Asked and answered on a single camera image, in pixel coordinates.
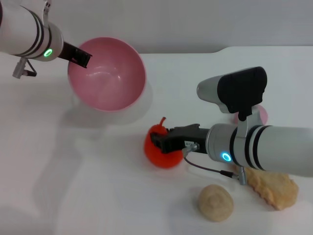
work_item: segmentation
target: bread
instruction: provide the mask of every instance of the bread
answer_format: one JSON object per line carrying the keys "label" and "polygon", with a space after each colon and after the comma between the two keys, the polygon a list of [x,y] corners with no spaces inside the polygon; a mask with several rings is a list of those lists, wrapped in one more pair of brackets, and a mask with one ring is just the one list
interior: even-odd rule
{"label": "bread", "polygon": [[221,222],[228,219],[234,211],[230,194],[221,186],[209,185],[199,195],[199,209],[209,220]]}
{"label": "bread", "polygon": [[299,187],[289,175],[245,168],[248,184],[276,210],[296,203]]}

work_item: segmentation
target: green indicator light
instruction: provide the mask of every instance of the green indicator light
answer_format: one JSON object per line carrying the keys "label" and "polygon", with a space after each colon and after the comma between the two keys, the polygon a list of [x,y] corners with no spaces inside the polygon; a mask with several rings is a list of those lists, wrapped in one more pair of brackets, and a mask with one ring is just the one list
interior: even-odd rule
{"label": "green indicator light", "polygon": [[51,55],[53,53],[52,49],[48,49],[45,53],[44,53],[44,57],[48,57],[49,55]]}

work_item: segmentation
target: pink bowl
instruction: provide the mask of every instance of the pink bowl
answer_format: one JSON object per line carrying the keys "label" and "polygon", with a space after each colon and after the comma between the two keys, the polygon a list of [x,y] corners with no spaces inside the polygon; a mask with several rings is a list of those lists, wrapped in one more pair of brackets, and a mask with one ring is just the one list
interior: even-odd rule
{"label": "pink bowl", "polygon": [[95,38],[80,49],[92,57],[87,69],[70,62],[68,79],[84,103],[100,111],[115,112],[139,99],[147,78],[143,61],[134,48],[115,38]]}

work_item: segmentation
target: blue indicator light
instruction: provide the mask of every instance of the blue indicator light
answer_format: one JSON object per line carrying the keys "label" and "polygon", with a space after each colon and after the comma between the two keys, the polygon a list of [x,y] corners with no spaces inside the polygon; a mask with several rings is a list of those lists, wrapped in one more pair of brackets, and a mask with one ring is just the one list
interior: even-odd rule
{"label": "blue indicator light", "polygon": [[222,158],[227,162],[231,161],[231,157],[228,153],[222,153]]}

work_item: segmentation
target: white tabletop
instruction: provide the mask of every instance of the white tabletop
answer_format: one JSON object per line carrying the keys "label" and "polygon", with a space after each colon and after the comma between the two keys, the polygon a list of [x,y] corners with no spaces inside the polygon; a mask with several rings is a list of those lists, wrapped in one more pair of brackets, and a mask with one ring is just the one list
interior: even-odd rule
{"label": "white tabletop", "polygon": [[[127,111],[105,114],[79,104],[67,63],[34,62],[37,78],[11,77],[16,57],[0,55],[1,235],[311,235],[313,179],[293,177],[298,202],[274,211],[249,187],[182,162],[171,170],[143,154],[148,129],[229,122],[198,99],[209,77],[262,66],[268,87],[262,105],[269,124],[312,127],[313,47],[230,47],[213,54],[142,55],[148,84]],[[203,166],[224,169],[207,155]],[[206,221],[199,191],[223,186],[235,210],[225,222]]]}

